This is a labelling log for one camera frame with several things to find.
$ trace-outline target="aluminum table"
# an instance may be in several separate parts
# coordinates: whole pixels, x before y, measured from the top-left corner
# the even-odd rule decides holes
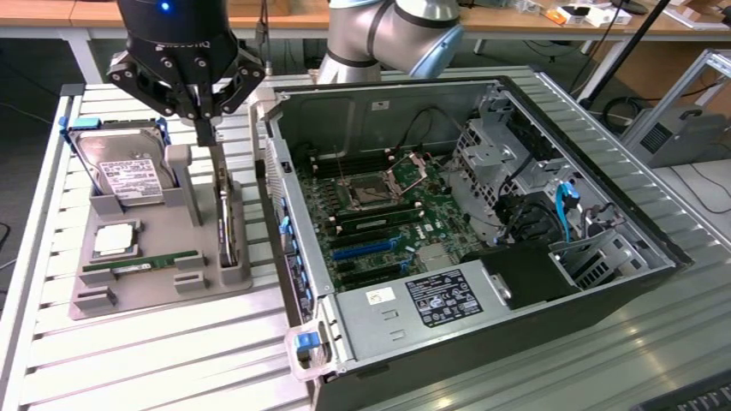
[[[409,392],[376,410],[628,409],[731,367],[728,239],[648,170],[541,73],[466,68],[445,76],[509,75],[696,264],[592,328]],[[400,79],[396,74],[385,77]],[[272,78],[306,84],[305,75]],[[95,319],[66,316],[87,212],[89,180],[51,130],[27,227],[0,321],[2,410],[309,409],[289,375],[288,328],[252,169],[257,124],[242,107],[218,128],[229,169],[244,186],[254,277],[237,295]],[[59,99],[57,117],[154,116],[111,86]],[[173,144],[194,133],[169,120]],[[210,178],[193,148],[195,182]]]

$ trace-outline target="gray parts holder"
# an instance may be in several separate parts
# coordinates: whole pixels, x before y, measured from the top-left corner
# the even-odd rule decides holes
[[[113,195],[90,197],[89,220],[67,309],[71,319],[242,291],[252,285],[238,183],[234,182],[233,197],[238,265],[223,268],[218,263],[213,186],[193,186],[190,182],[187,146],[167,146],[165,161],[174,171],[178,187],[162,190],[163,203],[122,208]],[[98,228],[121,223],[133,225],[130,253],[94,259]],[[115,265],[130,260],[138,262],[134,265],[139,270],[123,272]],[[83,270],[85,266],[94,264],[103,266],[98,270]]]

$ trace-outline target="power supply label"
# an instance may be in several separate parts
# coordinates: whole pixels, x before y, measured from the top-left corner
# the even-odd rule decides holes
[[[138,199],[162,195],[150,159],[98,163],[115,198]]]
[[[481,313],[480,303],[460,270],[408,281],[406,289],[421,321],[429,328]]]

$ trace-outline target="label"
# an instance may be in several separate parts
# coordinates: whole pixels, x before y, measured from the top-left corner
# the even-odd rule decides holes
[[[150,159],[98,163],[115,198],[141,199],[162,195]]]
[[[368,291],[365,293],[365,298],[368,298],[368,303],[374,306],[381,302],[394,300],[396,296],[393,295],[393,289],[390,287],[385,287],[384,289]]]
[[[390,102],[386,101],[373,101],[373,103],[369,105],[370,111],[380,111],[380,110],[388,110],[388,106],[390,105]]]
[[[146,270],[151,270],[151,265],[150,264],[130,265],[129,267],[114,268],[114,269],[111,269],[111,273],[113,274],[126,274],[126,273],[130,273],[130,272],[138,272],[138,271],[146,271]]]
[[[366,229],[368,227],[376,227],[378,225],[384,225],[385,223],[388,223],[385,220],[376,220],[376,221],[370,221],[369,223],[357,224],[354,228]]]
[[[481,313],[469,284],[460,270],[406,282],[421,322],[429,328]]]

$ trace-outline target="motherboard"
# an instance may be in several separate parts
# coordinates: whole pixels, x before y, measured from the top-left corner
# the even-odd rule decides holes
[[[442,171],[436,159],[414,152],[386,170],[326,178],[297,171],[337,291],[449,267],[484,248]]]

